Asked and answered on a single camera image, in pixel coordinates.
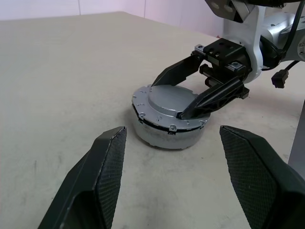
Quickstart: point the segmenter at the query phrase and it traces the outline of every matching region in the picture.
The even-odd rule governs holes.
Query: cable
[[[290,70],[293,66],[295,66],[299,61],[293,61],[290,65],[288,65],[285,70]]]
[[[264,36],[261,35],[260,41],[262,42],[262,44],[269,45],[276,52],[276,54],[279,55],[280,50],[275,46],[275,44],[273,44],[267,38],[265,38]]]
[[[300,22],[300,18],[301,18],[301,14],[302,14],[304,5],[305,5],[305,1],[301,1],[300,4],[299,4],[299,7],[297,8],[297,11],[296,11],[296,14],[295,14],[294,23],[292,24],[290,33],[288,35],[288,39],[287,39],[286,44],[285,44],[285,46],[283,48],[284,55],[288,51],[288,49],[289,49],[289,47],[290,47],[290,45],[292,43],[292,40],[294,39],[294,36],[295,36],[295,33],[296,33],[296,29],[297,29],[297,27],[299,25],[299,22]]]
[[[263,68],[262,71],[269,71],[269,70],[272,70],[274,68]]]

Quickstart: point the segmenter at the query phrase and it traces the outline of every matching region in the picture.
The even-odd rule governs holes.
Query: screw
[[[228,11],[229,13],[232,13],[233,12],[233,9],[232,7],[228,6],[228,5],[224,5],[224,8],[226,11]]]
[[[214,8],[216,8],[216,9],[218,9],[219,10],[219,5],[217,5],[215,2],[213,2],[212,1],[212,6],[214,7]]]
[[[175,130],[177,127],[175,125],[170,125],[171,130]]]
[[[145,113],[143,113],[143,112],[139,113],[140,118],[143,118],[144,116],[145,116]]]

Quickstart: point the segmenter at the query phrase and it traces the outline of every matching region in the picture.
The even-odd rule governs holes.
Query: white table surface
[[[63,179],[102,132],[128,137],[114,229],[246,229],[219,135],[265,137],[288,161],[305,98],[303,63],[285,89],[272,73],[212,114],[183,151],[150,147],[130,122],[132,93],[199,43],[216,40],[126,13],[0,23],[0,227],[37,228]],[[196,73],[182,85],[207,87]]]

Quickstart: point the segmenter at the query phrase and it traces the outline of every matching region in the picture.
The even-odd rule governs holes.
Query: robotic arm
[[[262,71],[293,61],[272,77],[284,88],[288,70],[305,61],[305,1],[296,15],[277,13],[265,18],[265,7],[283,7],[275,0],[205,0],[224,20],[224,35],[207,45],[196,45],[191,55],[166,68],[152,85],[132,96],[135,130],[150,145],[184,149],[199,140],[210,114],[236,98],[249,94],[246,83]],[[206,76],[208,90],[201,94],[176,86],[197,72]]]
[[[225,18],[223,38],[204,47],[195,46],[190,57],[166,68],[152,86],[175,86],[187,76],[199,72],[207,77],[210,88],[196,97],[177,115],[180,119],[196,119],[214,112],[235,98],[246,98],[249,90],[244,86],[262,71],[275,68],[283,61],[304,61],[304,20],[300,21],[304,1],[296,13],[277,13],[264,18],[265,6],[283,7],[285,1],[262,0],[206,0],[211,10]],[[288,69],[272,78],[277,88],[283,88]]]

